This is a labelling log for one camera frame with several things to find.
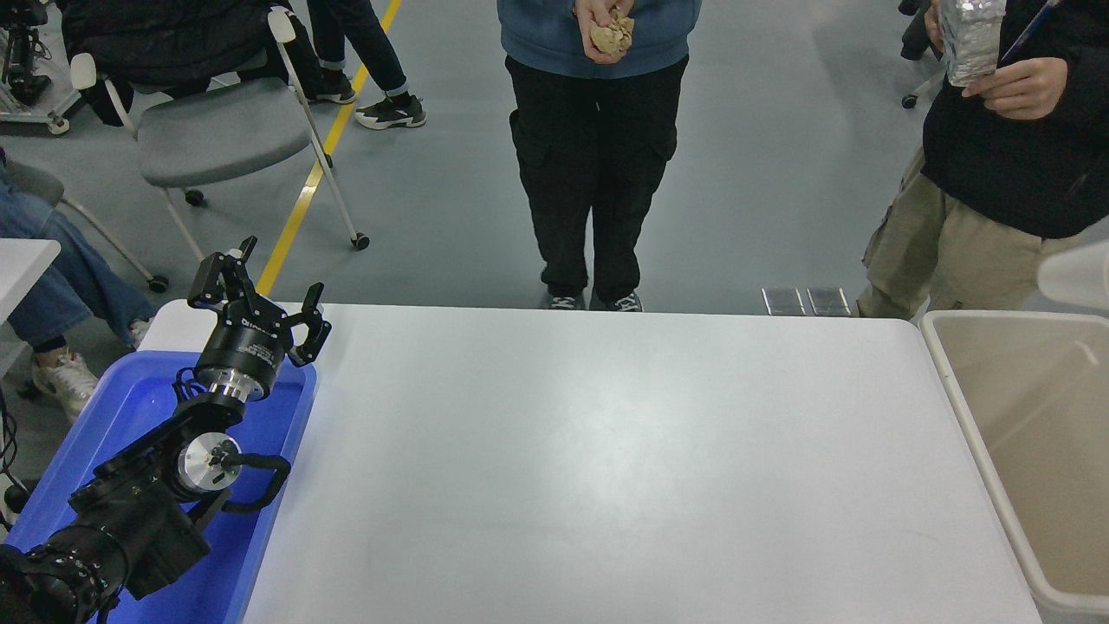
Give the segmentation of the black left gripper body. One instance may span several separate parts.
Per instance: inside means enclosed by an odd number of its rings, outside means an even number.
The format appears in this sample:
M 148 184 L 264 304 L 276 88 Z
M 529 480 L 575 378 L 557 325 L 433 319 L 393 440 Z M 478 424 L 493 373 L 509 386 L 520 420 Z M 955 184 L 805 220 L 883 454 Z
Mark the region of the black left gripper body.
M 273 301 L 226 301 L 194 367 L 194 378 L 214 390 L 234 387 L 237 398 L 267 398 L 292 345 L 282 325 L 285 309 Z

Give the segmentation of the standing person's right hand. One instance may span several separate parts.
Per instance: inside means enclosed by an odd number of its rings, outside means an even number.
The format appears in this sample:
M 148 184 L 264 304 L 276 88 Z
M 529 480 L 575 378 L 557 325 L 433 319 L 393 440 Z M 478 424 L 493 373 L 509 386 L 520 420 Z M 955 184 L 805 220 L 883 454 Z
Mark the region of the standing person's right hand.
M 574 1 L 574 19 L 580 31 L 580 39 L 587 59 L 590 59 L 599 67 L 611 67 L 621 59 L 619 53 L 606 53 L 596 47 L 593 42 L 593 27 L 602 28 L 613 20 L 613 8 L 617 1 Z

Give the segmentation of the foil holder's left hand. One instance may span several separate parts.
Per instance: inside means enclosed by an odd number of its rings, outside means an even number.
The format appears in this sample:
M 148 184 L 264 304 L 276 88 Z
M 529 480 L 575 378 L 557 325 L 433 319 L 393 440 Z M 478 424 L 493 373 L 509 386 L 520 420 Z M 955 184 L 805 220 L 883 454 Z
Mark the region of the foil holder's left hand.
M 983 106 L 1010 120 L 1038 120 L 1058 106 L 1069 67 L 1061 58 L 1031 58 L 1001 67 L 963 88 L 962 98 L 979 98 Z

